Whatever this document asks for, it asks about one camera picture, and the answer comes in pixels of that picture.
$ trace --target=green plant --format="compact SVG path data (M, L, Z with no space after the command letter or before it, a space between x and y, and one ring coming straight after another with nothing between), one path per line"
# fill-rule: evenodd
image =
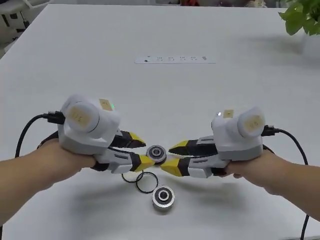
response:
M294 35L301 28L305 33L320 35L320 0L286 0L292 2L285 12L279 12L285 20L285 29L289 35Z

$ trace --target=ball bearing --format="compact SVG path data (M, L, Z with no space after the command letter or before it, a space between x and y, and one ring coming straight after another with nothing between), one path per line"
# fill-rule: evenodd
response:
M154 165L161 165L167 159L166 150L160 145L152 145L146 150L146 155L154 161Z
M152 204L155 209L162 212L172 208L175 198L174 191L168 186L158 186L152 192Z

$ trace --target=white table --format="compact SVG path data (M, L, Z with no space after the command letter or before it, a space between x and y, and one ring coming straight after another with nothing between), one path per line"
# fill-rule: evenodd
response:
M169 148L211 134L224 108L263 108L319 165L319 63L302 58L278 9L49 5L0 61L0 158L11 158L33 116L59 110L73 93L108 97L121 129ZM146 55L207 55L216 64L135 64ZM56 130L39 120L22 154ZM265 139L302 158L286 136ZM243 179L176 178L151 169L176 193L158 215L151 196L108 172L81 171L37 194L4 225L4 240L277 240L299 236L304 214ZM320 234L311 220L307 236Z

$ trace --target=rubber ring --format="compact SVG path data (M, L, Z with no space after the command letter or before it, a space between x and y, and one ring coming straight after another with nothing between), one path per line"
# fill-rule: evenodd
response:
M138 182L142 179L142 177L143 177L145 174L154 176L154 178L155 178L155 180L156 180L156 186L155 186L155 188L152 189L151 191L143 191L143 190L139 187L139 185L138 185ZM136 177L136 179L138 179L138 178L140 177L140 175L141 175L142 177L141 177L138 181L135 182L136 188L139 190L139 192L141 192L141 193L143 193L143 194L152 194L153 191L159 186L159 179L158 179L157 175L155 175L153 172L145 171L145 172L140 173L140 174Z
M134 183L139 182L139 181L143 178L144 172L145 172L145 171L142 170L142 172L138 175L138 177L137 177L136 180L134 180L134 181L129 181L129 180L127 180L127 179L125 178L125 176L124 176L123 173L121 174L121 177L122 177L122 179L123 179L125 182L127 182L127 183L129 183L129 184L134 184Z

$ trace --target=white power strip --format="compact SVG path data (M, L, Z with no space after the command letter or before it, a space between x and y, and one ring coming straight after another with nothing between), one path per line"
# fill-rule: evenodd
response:
M142 56L136 64L215 64L210 56Z

